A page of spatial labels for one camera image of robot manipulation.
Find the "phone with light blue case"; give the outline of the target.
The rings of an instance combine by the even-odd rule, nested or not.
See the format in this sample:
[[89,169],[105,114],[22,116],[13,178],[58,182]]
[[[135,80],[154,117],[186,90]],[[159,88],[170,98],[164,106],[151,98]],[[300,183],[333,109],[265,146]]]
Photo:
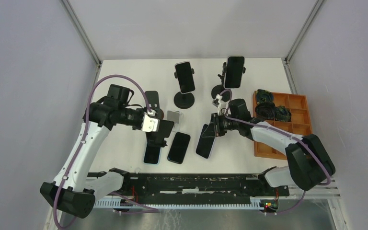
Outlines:
[[143,162],[145,164],[157,165],[160,161],[161,148],[155,146],[146,146]]

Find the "phone with white case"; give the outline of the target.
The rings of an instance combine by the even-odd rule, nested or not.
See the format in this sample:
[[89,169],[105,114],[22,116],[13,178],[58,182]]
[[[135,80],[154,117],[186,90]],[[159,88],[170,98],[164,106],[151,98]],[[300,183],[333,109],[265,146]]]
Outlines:
[[191,136],[177,132],[167,155],[167,160],[176,164],[182,164],[189,146]]

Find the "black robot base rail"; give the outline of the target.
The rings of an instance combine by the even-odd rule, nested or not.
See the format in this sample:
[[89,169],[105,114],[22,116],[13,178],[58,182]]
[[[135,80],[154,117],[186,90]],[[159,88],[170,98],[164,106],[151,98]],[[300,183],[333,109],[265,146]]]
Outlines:
[[244,173],[131,173],[117,193],[144,205],[240,205],[290,194],[287,186],[272,188],[256,174]]

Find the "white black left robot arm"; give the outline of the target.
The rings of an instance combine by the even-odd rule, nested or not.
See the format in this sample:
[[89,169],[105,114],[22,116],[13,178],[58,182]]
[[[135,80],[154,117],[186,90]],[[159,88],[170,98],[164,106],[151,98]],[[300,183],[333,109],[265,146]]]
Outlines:
[[87,181],[99,148],[116,125],[145,132],[151,146],[163,148],[167,145],[165,139],[170,136],[174,122],[158,119],[154,110],[148,113],[144,108],[129,108],[129,95],[133,93],[129,88],[112,84],[106,96],[90,104],[80,135],[63,168],[52,182],[41,185],[40,193],[51,207],[83,219],[104,196],[112,192],[119,195],[130,192],[131,182],[125,178],[129,173],[116,168]]

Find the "wooden-base black plate stand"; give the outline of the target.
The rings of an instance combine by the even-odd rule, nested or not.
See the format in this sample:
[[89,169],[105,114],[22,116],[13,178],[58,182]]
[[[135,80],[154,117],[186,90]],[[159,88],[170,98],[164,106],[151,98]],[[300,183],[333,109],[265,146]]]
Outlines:
[[160,107],[159,94],[157,91],[145,91],[145,95],[148,99],[150,108],[156,112],[158,119],[164,118],[164,112]]

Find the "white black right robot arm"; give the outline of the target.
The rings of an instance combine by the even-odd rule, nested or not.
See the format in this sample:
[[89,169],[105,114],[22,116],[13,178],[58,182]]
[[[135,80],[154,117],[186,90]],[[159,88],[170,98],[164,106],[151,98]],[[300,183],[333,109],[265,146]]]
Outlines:
[[234,99],[225,105],[217,98],[214,104],[218,111],[211,114],[210,123],[201,134],[203,138],[217,138],[227,131],[237,130],[242,137],[263,143],[286,156],[287,166],[272,167],[259,175],[257,188],[261,194],[269,196],[281,186],[296,185],[309,191],[317,185],[331,183],[335,166],[317,135],[293,134],[253,117],[243,99]]

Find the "silver folding phone stand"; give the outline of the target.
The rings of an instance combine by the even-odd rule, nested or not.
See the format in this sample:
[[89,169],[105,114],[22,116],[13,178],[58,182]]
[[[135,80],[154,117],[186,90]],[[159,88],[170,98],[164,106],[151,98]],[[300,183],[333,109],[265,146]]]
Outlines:
[[167,111],[166,120],[174,122],[172,132],[179,132],[182,124],[183,114],[180,111]]

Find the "phone with purple case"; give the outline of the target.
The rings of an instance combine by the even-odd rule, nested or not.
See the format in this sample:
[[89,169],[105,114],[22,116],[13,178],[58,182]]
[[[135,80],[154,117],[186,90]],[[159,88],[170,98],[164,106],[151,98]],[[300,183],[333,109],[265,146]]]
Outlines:
[[208,125],[203,124],[202,131],[198,140],[198,144],[196,147],[196,154],[199,155],[202,158],[208,159],[210,158],[214,143],[215,143],[215,136],[211,137],[204,137],[203,134],[205,130],[207,129]]

